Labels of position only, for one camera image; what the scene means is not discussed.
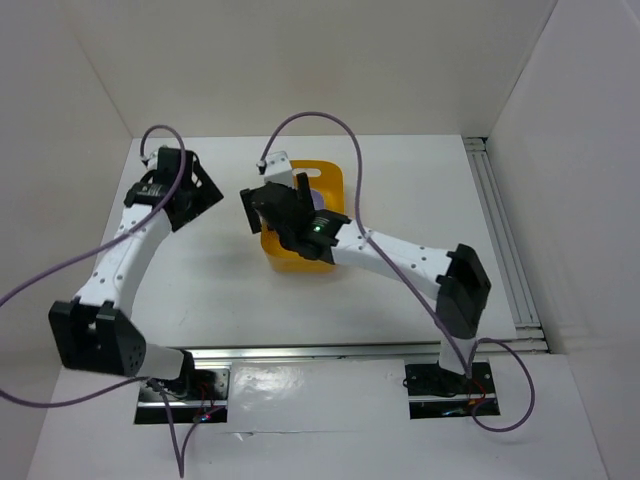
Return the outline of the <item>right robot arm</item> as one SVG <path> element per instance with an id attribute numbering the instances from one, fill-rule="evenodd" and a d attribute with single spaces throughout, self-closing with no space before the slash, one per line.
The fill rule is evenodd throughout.
<path id="1" fill-rule="evenodd" d="M 465 244 L 434 249 L 369 230 L 356 219 L 314 207 L 308 179 L 267 182 L 240 192 L 251 230 L 270 229 L 284 250 L 315 263 L 357 267 L 405 284 L 442 332 L 436 379 L 460 391 L 472 376 L 477 331 L 492 285 Z"/>

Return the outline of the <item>purple plate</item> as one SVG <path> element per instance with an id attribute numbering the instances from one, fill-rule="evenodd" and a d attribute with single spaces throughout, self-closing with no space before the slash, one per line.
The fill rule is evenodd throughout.
<path id="1" fill-rule="evenodd" d="M 315 210 L 324 210 L 326 208 L 325 199 L 321 192 L 312 189 L 311 190 L 312 204 Z"/>

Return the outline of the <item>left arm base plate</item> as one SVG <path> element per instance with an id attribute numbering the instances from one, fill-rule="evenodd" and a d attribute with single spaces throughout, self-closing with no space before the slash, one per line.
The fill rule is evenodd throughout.
<path id="1" fill-rule="evenodd" d="M 229 380 L 228 367 L 198 369 L 196 379 L 179 392 L 160 382 L 175 424 L 226 423 Z M 141 385 L 134 415 L 136 425 L 166 425 L 168 416 L 162 395 L 149 383 Z"/>

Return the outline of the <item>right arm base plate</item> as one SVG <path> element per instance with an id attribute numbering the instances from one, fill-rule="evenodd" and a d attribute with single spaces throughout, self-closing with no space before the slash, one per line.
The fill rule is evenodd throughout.
<path id="1" fill-rule="evenodd" d="M 500 414 L 488 362 L 474 363 L 471 379 L 436 363 L 406 364 L 402 385 L 412 420 L 470 417 L 474 409 L 478 417 Z"/>

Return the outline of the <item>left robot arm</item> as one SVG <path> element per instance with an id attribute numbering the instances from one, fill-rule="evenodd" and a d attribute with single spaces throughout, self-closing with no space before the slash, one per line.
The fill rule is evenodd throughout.
<path id="1" fill-rule="evenodd" d="M 223 198 L 191 150 L 161 147 L 134 183 L 108 249 L 73 299 L 55 302 L 48 319 L 64 367 L 153 378 L 176 399 L 199 382 L 191 353 L 148 342 L 132 321 L 136 293 L 161 243 Z"/>

